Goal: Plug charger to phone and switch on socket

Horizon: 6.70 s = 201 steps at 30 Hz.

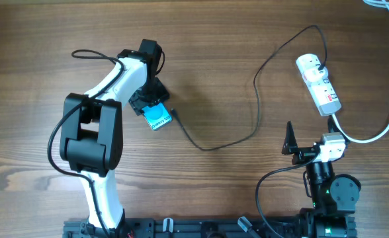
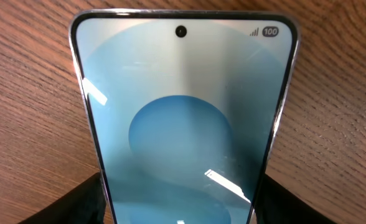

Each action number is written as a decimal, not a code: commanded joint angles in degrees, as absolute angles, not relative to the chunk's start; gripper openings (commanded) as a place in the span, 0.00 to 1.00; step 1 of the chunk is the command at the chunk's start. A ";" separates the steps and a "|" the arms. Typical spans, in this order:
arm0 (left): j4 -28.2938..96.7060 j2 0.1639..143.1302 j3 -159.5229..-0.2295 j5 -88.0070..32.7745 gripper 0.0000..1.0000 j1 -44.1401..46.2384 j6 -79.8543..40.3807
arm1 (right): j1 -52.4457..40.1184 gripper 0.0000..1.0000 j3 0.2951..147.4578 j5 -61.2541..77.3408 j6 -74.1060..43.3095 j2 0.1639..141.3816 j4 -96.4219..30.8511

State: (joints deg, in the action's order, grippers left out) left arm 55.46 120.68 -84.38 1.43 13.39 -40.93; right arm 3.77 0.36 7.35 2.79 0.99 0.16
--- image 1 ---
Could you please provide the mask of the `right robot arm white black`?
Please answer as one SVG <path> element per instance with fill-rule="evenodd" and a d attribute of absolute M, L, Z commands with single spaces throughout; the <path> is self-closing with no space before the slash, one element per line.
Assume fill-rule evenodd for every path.
<path fill-rule="evenodd" d="M 286 124 L 283 155 L 292 155 L 293 165 L 306 168 L 303 174 L 306 194 L 313 208 L 299 214 L 300 237 L 354 238 L 358 236 L 355 206 L 361 183 L 348 174 L 337 175 L 332 163 L 344 156 L 347 142 L 341 132 L 324 133 L 310 147 L 299 147 L 291 122 Z"/>

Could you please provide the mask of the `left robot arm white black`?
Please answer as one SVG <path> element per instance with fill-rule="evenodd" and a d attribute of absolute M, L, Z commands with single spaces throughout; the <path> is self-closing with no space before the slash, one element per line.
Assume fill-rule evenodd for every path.
<path fill-rule="evenodd" d="M 81 234 L 131 237 L 115 180 L 123 147 L 122 110 L 129 105 L 152 130 L 172 121 L 164 105 L 169 92 L 157 77 L 165 54 L 156 41 L 144 39 L 138 50 L 124 49 L 108 60 L 114 68 L 97 86 L 65 98 L 54 131 L 61 133 L 60 157 L 69 164 L 67 175 L 80 178 L 85 189 L 89 217 Z"/>

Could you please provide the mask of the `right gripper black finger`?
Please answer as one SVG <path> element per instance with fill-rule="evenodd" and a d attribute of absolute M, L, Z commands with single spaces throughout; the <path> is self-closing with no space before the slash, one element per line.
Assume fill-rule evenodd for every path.
<path fill-rule="evenodd" d="M 286 135 L 285 135 L 281 153 L 283 155 L 298 153 L 298 144 L 296 142 L 291 121 L 288 121 L 286 124 Z"/>
<path fill-rule="evenodd" d="M 344 133 L 337 127 L 334 119 L 330 116 L 328 119 L 327 119 L 327 128 L 328 128 L 328 131 L 329 133 L 340 133 L 344 140 L 345 140 L 345 143 L 350 143 L 350 140 L 344 135 Z"/>

